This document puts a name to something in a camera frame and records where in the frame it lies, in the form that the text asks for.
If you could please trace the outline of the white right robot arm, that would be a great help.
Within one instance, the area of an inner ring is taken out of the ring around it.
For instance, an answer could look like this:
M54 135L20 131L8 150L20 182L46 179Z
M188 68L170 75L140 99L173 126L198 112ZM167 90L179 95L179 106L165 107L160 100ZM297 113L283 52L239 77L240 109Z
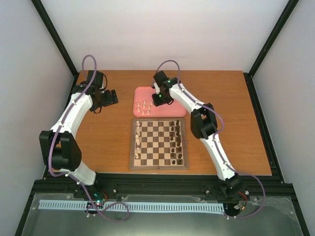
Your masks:
M241 182L221 145L213 105L198 100L178 78L170 79L164 71L155 73L153 86L156 90L152 95L155 106L177 101L189 112L190 130L202 142L212 159L220 180L221 195L231 199L239 191Z

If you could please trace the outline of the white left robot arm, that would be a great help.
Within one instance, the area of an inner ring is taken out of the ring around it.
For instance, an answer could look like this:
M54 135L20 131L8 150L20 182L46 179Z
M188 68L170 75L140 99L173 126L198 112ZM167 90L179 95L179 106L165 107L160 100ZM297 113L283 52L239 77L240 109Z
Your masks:
M102 108L118 103L115 90L108 90L107 84L104 73L88 71L86 80L72 89L70 102L57 123L39 135L43 161L51 175L74 178L85 185L92 198L102 194L102 185L95 181L96 172L83 162L75 137L87 112L99 114Z

